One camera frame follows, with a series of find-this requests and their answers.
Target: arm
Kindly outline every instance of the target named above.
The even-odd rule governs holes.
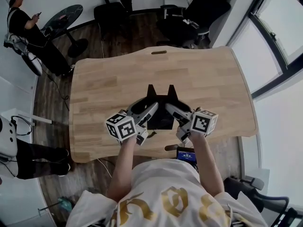
[[[213,197],[224,192],[223,180],[204,135],[192,131],[189,139],[194,145],[201,185]]]
[[[38,22],[39,16],[35,14],[31,20],[27,21],[24,26],[24,29],[31,29],[35,26],[36,22]]]
[[[133,168],[134,147],[136,135],[123,141],[112,180],[110,182],[107,197],[119,202],[131,190],[131,175]]]

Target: wooden floor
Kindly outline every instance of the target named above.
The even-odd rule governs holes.
[[[133,40],[128,41],[121,35],[108,35],[105,41],[100,40],[97,24],[88,25],[71,32],[75,39],[86,38],[89,41],[86,51],[77,58],[69,58],[67,50],[71,45],[67,36],[63,35],[53,41],[54,45],[65,56],[69,64],[74,64],[84,58],[107,58],[119,56],[141,50],[149,46],[155,46],[157,41],[166,40],[156,27],[158,17],[156,13],[140,14],[131,17]],[[200,48],[208,48],[208,42],[203,42]],[[71,91],[72,75],[55,77],[62,96],[68,96]],[[37,84],[34,115],[53,120],[53,124],[37,122],[34,127],[34,143],[50,147],[62,147],[69,149],[69,112],[61,99],[56,85],[42,75]],[[240,153],[236,138],[217,142],[211,145],[216,163],[223,178],[230,175],[240,176]],[[116,157],[108,157],[107,160],[116,162]],[[152,160],[149,157],[134,157],[134,166]],[[107,166],[110,173],[114,166],[109,162],[101,161]],[[84,190],[106,194],[110,177],[97,160],[87,164],[73,164],[72,171],[65,177],[55,175],[41,177],[41,188],[47,205],[57,202],[59,197],[69,199],[73,204],[77,202]],[[65,226],[68,213],[55,206],[50,209],[58,226]]]

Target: wooden table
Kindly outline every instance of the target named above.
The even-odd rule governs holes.
[[[201,106],[219,114],[209,141],[232,136],[252,136],[258,124],[251,95],[241,68],[228,47],[189,50],[169,46],[106,59],[84,59],[76,63],[71,86],[70,144],[75,162],[118,155],[120,146],[109,136],[105,119],[146,96],[153,84],[159,95],[175,86],[179,100],[191,108]],[[158,131],[137,146],[135,155],[171,158],[179,144],[173,130]]]

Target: round table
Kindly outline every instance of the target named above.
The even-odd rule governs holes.
[[[54,29],[53,37],[56,37],[58,34],[61,33],[65,33],[69,37],[69,39],[71,40],[71,46],[69,47],[67,54],[69,57],[72,58],[81,55],[86,50],[89,44],[87,39],[80,39],[76,41],[67,31],[67,28],[71,26],[73,22],[76,21],[76,19],[81,15],[82,11],[83,6],[80,4],[69,6],[54,15],[43,27],[43,29],[50,27],[53,21],[59,20],[62,15],[66,15],[68,19],[67,23],[62,28]]]

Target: person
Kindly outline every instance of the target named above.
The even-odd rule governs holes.
[[[67,160],[69,152],[63,148],[52,148],[29,144],[17,139],[17,155],[8,163],[1,162],[0,175],[19,179],[31,179],[56,174],[65,176],[71,169]],[[50,162],[38,162],[46,159]]]
[[[11,12],[15,11],[9,20],[9,32],[28,40],[28,51],[38,57],[42,63],[56,76],[66,75],[73,71],[74,65],[69,66],[66,59],[51,41],[48,41],[43,33],[39,30],[36,23],[39,14],[30,18],[19,7],[23,0],[10,0],[9,7]]]
[[[84,191],[66,227],[267,226],[252,202],[224,185],[210,147],[191,132],[199,173],[187,162],[158,159],[132,170],[136,137],[123,141],[107,196]]]

